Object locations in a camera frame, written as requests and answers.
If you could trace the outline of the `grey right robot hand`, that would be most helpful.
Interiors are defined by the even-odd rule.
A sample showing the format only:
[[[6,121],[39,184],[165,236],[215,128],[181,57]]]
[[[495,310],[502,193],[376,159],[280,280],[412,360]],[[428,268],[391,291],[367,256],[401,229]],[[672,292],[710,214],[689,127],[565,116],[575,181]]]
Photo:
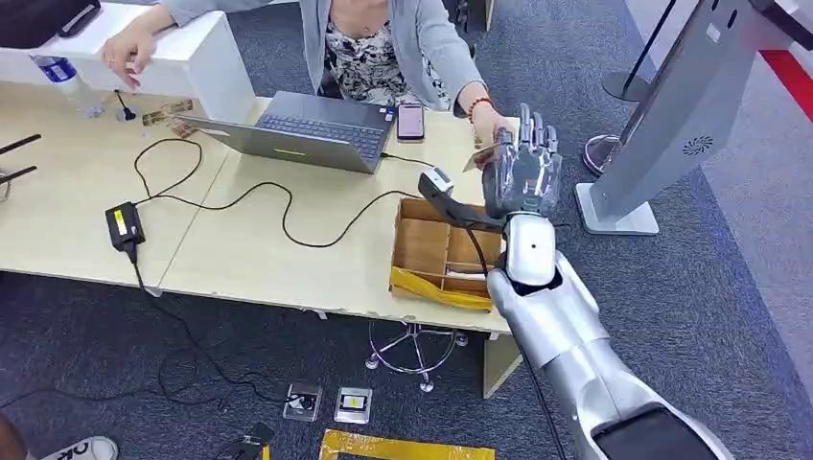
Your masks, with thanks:
[[[561,167],[556,128],[521,103],[517,132],[498,131],[492,159],[482,170],[486,213],[493,219],[518,212],[551,215],[558,201]]]

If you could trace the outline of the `person's left hand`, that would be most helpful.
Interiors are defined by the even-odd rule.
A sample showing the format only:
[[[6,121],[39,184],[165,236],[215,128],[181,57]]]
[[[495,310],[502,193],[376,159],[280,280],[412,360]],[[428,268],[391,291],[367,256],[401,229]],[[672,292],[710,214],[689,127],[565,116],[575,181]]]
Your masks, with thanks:
[[[490,101],[478,100],[471,113],[476,137],[481,146],[476,150],[475,165],[482,170],[495,156],[496,144],[501,129],[516,136],[516,127],[505,117],[500,115]]]

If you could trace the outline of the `person's right hand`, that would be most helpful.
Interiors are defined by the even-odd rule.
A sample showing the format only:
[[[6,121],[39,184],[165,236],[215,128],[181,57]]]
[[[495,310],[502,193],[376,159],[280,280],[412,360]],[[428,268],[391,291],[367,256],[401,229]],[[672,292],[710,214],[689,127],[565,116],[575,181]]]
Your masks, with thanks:
[[[154,52],[155,30],[132,23],[107,39],[100,50],[100,59],[130,89],[141,85],[139,76]]]

